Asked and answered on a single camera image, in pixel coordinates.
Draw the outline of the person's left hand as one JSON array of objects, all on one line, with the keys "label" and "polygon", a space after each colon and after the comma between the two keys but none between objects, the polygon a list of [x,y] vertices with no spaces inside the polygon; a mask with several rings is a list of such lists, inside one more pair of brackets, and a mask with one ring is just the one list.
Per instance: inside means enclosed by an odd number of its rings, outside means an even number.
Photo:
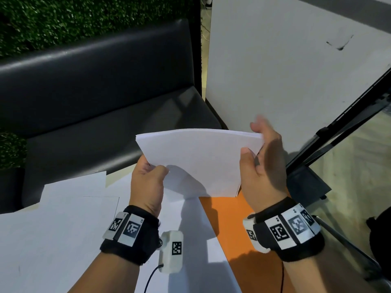
[{"label": "person's left hand", "polygon": [[132,172],[129,205],[139,207],[157,218],[164,196],[164,182],[149,177],[154,167],[141,155]]}]

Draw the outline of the person's right hand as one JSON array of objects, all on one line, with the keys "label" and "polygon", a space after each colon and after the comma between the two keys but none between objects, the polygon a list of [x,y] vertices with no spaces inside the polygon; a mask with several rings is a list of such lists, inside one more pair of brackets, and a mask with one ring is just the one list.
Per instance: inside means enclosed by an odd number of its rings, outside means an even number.
[{"label": "person's right hand", "polygon": [[282,137],[263,116],[250,123],[255,133],[263,136],[264,144],[256,154],[260,161],[260,179],[241,182],[242,194],[255,213],[275,205],[287,197],[286,161]]}]

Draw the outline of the stack of white paper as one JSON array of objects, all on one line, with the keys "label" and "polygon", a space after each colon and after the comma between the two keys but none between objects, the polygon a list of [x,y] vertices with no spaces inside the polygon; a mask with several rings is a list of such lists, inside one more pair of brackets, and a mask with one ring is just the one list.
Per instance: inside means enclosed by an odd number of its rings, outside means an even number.
[{"label": "stack of white paper", "polygon": [[240,185],[240,150],[257,153],[262,134],[218,129],[177,129],[135,138],[147,161],[169,170],[164,196],[171,202],[198,197],[236,197]]}]

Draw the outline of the person's left forearm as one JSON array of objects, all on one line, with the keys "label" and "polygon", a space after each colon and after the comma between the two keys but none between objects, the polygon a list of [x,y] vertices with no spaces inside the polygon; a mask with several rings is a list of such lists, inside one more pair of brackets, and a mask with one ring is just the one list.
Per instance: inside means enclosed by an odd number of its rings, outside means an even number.
[{"label": "person's left forearm", "polygon": [[68,293],[134,293],[140,266],[100,252]]}]

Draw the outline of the person's right forearm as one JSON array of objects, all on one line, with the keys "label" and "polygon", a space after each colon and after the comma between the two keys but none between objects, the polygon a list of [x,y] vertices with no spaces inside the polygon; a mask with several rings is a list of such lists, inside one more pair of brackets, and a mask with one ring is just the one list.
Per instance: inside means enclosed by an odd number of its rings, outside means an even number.
[{"label": "person's right forearm", "polygon": [[328,242],[315,256],[283,264],[296,293],[377,293]]}]

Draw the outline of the long white paper sheet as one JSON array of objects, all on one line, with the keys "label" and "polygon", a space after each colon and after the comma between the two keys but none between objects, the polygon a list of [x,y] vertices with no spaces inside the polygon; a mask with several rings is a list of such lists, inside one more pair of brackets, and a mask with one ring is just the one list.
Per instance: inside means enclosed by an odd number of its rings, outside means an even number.
[{"label": "long white paper sheet", "polygon": [[164,200],[159,233],[183,232],[183,267],[180,272],[156,271],[159,252],[140,268],[135,293],[242,293],[199,200],[205,187],[187,172],[169,167],[164,179]]}]

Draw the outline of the black metal stand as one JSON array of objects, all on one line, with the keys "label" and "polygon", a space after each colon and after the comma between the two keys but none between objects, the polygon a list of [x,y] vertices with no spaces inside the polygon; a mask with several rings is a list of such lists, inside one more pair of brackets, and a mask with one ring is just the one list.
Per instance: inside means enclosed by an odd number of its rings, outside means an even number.
[{"label": "black metal stand", "polygon": [[324,200],[331,188],[310,165],[391,104],[391,67],[330,125],[320,129],[287,164],[287,189],[304,207]]}]

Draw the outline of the black leather bench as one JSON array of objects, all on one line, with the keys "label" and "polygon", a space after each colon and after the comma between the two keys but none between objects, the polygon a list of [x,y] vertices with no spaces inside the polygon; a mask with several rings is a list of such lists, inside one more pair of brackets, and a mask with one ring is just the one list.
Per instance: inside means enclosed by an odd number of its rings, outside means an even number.
[{"label": "black leather bench", "polygon": [[46,184],[135,164],[137,134],[222,129],[194,77],[186,19],[0,61],[0,128],[27,141],[24,169],[0,170],[0,214]]}]

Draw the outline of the white board panel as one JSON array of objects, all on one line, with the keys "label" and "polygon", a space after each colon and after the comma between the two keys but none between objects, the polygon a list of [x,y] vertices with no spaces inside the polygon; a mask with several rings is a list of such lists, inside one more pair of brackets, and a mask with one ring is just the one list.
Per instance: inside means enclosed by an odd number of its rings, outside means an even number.
[{"label": "white board panel", "polygon": [[264,115],[286,163],[391,68],[391,0],[213,0],[206,99],[225,125]]}]

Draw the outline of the grey metal rod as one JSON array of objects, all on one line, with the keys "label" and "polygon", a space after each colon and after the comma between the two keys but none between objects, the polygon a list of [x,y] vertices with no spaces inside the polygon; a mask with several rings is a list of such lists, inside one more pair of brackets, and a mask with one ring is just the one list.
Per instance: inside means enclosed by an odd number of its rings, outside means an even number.
[{"label": "grey metal rod", "polygon": [[328,231],[336,240],[338,240],[344,247],[347,249],[353,250],[356,253],[360,254],[363,258],[366,259],[368,263],[370,263],[369,267],[373,269],[373,271],[377,272],[378,274],[382,275],[382,269],[379,265],[379,263],[374,260],[371,256],[366,254],[364,251],[362,251],[360,248],[358,248],[355,244],[353,244],[350,240],[348,240],[345,236],[343,236],[341,233],[333,229],[331,226],[329,226],[325,221],[323,221],[319,216],[312,215],[313,219],[326,231]]}]

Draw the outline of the large white paper sheet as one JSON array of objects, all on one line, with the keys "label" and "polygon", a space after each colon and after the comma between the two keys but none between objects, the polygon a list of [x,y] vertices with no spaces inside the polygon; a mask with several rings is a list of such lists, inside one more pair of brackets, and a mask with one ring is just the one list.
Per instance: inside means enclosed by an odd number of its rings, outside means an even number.
[{"label": "large white paper sheet", "polygon": [[67,293],[99,253],[118,198],[0,215],[0,293]]}]

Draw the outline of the black bag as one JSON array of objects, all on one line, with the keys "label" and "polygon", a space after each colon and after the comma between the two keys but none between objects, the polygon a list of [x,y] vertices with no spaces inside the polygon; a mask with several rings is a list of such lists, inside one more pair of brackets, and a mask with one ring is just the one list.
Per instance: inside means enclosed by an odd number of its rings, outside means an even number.
[{"label": "black bag", "polygon": [[366,220],[369,245],[385,278],[391,281],[391,206],[377,217]]}]

